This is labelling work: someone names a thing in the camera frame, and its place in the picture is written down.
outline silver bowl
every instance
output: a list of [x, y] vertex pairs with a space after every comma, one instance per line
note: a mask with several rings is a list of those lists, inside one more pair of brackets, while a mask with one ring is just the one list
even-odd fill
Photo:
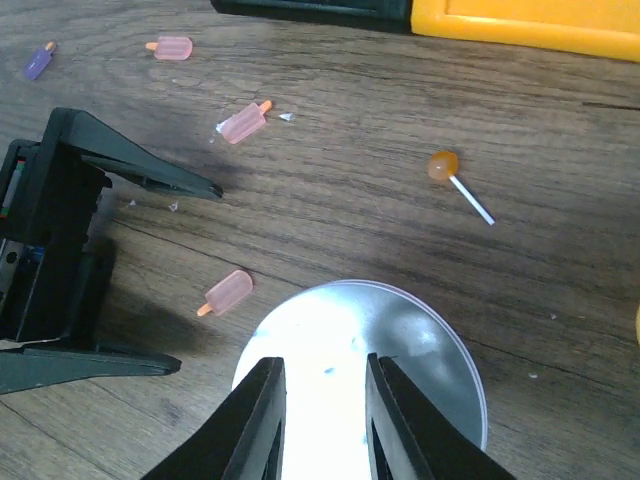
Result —
[[460, 338], [428, 305], [377, 282], [343, 280], [273, 310], [242, 352], [233, 388], [263, 357], [283, 357], [283, 480], [370, 479], [367, 354], [395, 362], [471, 442], [485, 449], [487, 404]]

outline popsicle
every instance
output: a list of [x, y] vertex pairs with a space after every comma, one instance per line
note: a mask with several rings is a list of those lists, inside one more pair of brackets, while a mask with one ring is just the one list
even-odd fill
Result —
[[189, 37], [158, 37], [157, 42], [145, 45], [158, 60], [186, 60], [191, 55], [193, 43]]
[[29, 63], [24, 66], [24, 76], [27, 77], [28, 80], [35, 80], [38, 78], [38, 75], [40, 75], [47, 65], [49, 65], [49, 62], [51, 61], [51, 54], [55, 49], [55, 42], [49, 42], [45, 47], [40, 47], [33, 52], [31, 60], [29, 60]]
[[225, 121], [220, 133], [232, 145], [238, 143], [267, 123], [264, 114], [271, 110], [271, 107], [273, 107], [271, 100], [267, 100], [260, 106], [252, 103]]
[[252, 291], [253, 280], [249, 274], [243, 270], [236, 270], [204, 294], [207, 303], [198, 309], [198, 316], [202, 317], [209, 312], [216, 316], [222, 315]]
[[480, 202], [475, 199], [471, 192], [467, 190], [460, 180], [456, 177], [458, 172], [458, 156], [453, 152], [437, 152], [434, 153], [429, 160], [427, 166], [429, 176], [434, 180], [451, 180], [460, 193], [464, 195], [464, 198], [469, 200], [469, 203], [473, 205], [473, 208], [485, 219], [489, 225], [493, 225], [496, 221], [493, 219], [489, 212], [487, 212]]

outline wooden table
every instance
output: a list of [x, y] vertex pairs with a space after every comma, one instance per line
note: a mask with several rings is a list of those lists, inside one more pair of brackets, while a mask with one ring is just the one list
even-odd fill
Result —
[[[54, 3], [0, 4], [0, 150], [40, 138], [53, 107], [81, 108], [226, 196], [171, 212], [175, 198], [118, 188], [103, 335], [182, 370], [3, 396], [0, 476], [141, 476], [226, 396], [271, 309], [365, 278], [419, 296], [463, 337], [488, 397], [488, 452], [508, 470], [638, 478], [640, 65], [222, 16], [206, 0]], [[156, 61], [144, 44], [159, 33], [190, 36], [193, 57]], [[52, 64], [26, 81], [52, 39]], [[212, 133], [266, 99], [268, 125], [246, 141]], [[494, 227], [427, 177], [441, 149], [460, 155]], [[255, 294], [197, 318], [237, 267]]]

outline lollipop stick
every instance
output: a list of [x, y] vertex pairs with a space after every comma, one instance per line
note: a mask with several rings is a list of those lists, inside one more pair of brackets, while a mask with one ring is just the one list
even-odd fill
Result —
[[451, 175], [449, 177], [449, 180], [451, 180], [451, 182], [456, 186], [456, 188], [460, 190], [460, 193], [462, 193], [465, 196], [465, 198], [469, 200], [469, 203], [473, 205], [473, 208], [475, 208], [478, 211], [478, 213], [482, 215], [482, 218], [484, 218], [489, 225], [493, 225], [494, 223], [496, 223], [493, 217], [489, 215], [489, 212], [487, 212], [484, 209], [484, 207], [480, 205], [480, 203], [478, 203], [478, 201], [473, 197], [473, 195], [471, 195], [471, 192], [467, 190], [467, 187], [462, 185], [462, 183], [460, 183], [460, 180], [458, 180], [455, 175]]

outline purple popsicle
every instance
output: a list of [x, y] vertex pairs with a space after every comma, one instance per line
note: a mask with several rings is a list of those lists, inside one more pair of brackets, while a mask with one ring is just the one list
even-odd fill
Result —
[[28, 80], [35, 80], [38, 75], [49, 65], [51, 54], [56, 49], [55, 42], [49, 42], [45, 47], [40, 47], [33, 52], [33, 57], [24, 67], [24, 76]]

